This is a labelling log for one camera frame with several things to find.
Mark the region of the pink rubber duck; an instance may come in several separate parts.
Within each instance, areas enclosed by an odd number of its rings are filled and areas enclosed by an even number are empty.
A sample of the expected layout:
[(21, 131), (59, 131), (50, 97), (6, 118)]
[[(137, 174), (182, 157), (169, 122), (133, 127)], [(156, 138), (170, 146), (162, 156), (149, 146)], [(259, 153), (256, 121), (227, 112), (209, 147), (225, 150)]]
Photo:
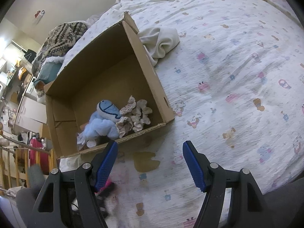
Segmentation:
[(99, 197), (106, 198), (115, 191), (115, 188), (116, 184), (111, 180), (107, 180), (105, 186), (102, 187), (96, 195)]

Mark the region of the light blue plush whale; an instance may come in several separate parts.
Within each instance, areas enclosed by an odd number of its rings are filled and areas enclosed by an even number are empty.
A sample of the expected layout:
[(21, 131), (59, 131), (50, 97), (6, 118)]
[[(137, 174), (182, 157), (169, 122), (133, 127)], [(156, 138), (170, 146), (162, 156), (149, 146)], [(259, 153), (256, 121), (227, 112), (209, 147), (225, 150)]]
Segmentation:
[(100, 101), (89, 121), (80, 126), (81, 132), (77, 135), (77, 149), (81, 150), (88, 141), (94, 141), (100, 137), (118, 139), (119, 132), (116, 123), (120, 118), (119, 109), (110, 100)]

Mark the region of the beige lace fabric bundle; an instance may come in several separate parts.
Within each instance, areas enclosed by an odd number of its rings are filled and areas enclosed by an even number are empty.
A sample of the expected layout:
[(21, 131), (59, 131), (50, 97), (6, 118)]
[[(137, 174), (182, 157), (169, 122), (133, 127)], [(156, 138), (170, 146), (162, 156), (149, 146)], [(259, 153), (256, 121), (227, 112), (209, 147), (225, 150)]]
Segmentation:
[(131, 132), (140, 132), (145, 125), (150, 125), (149, 115), (152, 113), (153, 110), (147, 106), (145, 99), (136, 101), (133, 96), (130, 96), (127, 104), (120, 109), (121, 118), (115, 124), (119, 138)]

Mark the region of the grey trousers leg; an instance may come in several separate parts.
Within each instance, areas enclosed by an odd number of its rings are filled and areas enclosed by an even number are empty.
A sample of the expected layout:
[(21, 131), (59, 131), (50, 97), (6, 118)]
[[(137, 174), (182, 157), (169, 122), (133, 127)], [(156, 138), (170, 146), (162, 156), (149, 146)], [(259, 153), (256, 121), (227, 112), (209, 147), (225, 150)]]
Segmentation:
[(28, 168), (28, 176), (30, 186), (19, 190), (15, 198), (17, 209), (25, 226), (30, 221), (35, 201), (45, 183), (44, 174), (38, 164), (34, 164)]

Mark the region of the red suitcase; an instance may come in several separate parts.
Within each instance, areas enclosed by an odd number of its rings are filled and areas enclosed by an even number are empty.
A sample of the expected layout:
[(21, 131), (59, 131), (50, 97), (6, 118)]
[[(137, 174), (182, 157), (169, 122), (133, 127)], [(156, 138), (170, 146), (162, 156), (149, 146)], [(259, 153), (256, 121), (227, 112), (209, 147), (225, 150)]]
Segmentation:
[[(33, 137), (30, 140), (30, 146), (34, 148), (42, 149), (43, 145), (39, 139)], [(44, 152), (38, 152), (35, 150), (29, 151), (29, 165), (39, 164), (42, 172), (44, 174), (49, 174), (49, 163), (48, 163), (48, 154)]]

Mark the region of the white kitchen cabinet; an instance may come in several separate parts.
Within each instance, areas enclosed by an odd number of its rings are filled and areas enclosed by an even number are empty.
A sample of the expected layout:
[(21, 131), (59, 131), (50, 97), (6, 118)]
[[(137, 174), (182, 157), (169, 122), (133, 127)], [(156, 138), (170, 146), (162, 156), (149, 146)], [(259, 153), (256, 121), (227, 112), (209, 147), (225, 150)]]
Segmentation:
[(31, 131), (38, 133), (46, 123), (46, 106), (24, 96), (17, 110), (13, 126), (14, 132)]

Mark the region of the white patterned bed quilt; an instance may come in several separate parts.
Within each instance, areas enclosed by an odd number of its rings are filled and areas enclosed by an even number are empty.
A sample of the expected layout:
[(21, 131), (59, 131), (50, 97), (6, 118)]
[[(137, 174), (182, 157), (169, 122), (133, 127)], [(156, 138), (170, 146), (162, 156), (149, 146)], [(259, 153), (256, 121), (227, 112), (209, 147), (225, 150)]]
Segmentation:
[(205, 197), (182, 155), (248, 168), (286, 227), (303, 201), (303, 28), (276, 0), (116, 0), (64, 66), (128, 11), (138, 28), (176, 29), (155, 70), (175, 119), (120, 147), (107, 199), (110, 227), (192, 227)]

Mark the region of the teal orange cushion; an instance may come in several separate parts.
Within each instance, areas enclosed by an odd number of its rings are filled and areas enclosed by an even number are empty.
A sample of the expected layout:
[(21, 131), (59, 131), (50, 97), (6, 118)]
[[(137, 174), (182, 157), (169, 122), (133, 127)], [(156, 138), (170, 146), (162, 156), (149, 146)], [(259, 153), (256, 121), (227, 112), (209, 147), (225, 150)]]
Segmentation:
[(54, 81), (60, 68), (62, 67), (63, 61), (64, 57), (60, 56), (46, 58), (40, 67), (38, 76), (33, 82), (35, 89), (43, 90), (46, 84)]

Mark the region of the brown cardboard box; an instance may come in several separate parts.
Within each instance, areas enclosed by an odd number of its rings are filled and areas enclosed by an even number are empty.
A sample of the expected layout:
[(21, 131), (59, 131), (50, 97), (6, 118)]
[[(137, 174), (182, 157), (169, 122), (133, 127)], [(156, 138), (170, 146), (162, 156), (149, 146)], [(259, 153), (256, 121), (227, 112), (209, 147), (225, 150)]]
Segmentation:
[(163, 127), (174, 119), (138, 32), (131, 16), (125, 13), (45, 86), (47, 125), (56, 157), (80, 154), (76, 135), (81, 125), (89, 121), (97, 103), (104, 99), (118, 108), (125, 106), (129, 97), (144, 99), (153, 111), (150, 125), (118, 139), (118, 143)]

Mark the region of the knitted patterned blanket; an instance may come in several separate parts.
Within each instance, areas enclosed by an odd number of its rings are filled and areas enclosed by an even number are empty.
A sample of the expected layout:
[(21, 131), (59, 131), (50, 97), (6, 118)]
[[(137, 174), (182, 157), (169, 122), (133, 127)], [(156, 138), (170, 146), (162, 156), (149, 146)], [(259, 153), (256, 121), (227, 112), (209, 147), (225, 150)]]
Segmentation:
[(37, 77), (48, 62), (62, 64), (67, 52), (84, 35), (90, 25), (85, 21), (67, 22), (52, 29), (32, 62), (32, 74)]

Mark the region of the cream folded cloth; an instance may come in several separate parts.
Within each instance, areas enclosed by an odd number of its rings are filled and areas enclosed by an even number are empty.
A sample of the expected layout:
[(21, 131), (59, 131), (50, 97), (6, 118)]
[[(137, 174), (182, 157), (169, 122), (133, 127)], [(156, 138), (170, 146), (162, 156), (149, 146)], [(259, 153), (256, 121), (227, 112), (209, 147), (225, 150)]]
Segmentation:
[(153, 67), (180, 42), (178, 31), (169, 27), (149, 27), (138, 33)]

